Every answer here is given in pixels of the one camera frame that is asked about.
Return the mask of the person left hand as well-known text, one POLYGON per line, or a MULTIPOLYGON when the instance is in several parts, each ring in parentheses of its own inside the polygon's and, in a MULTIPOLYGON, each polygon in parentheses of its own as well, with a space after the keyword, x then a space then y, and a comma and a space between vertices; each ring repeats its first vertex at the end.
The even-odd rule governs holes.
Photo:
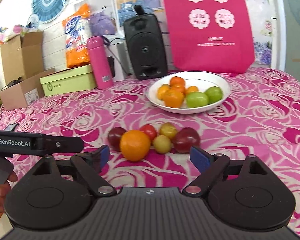
POLYGON ((6 195, 11 190, 10 182, 16 182, 16 181, 18 181, 18 176, 15 174, 15 172, 12 172, 9 175, 8 179, 5 181, 5 183, 0 185, 0 213, 4 212, 4 201, 6 195))

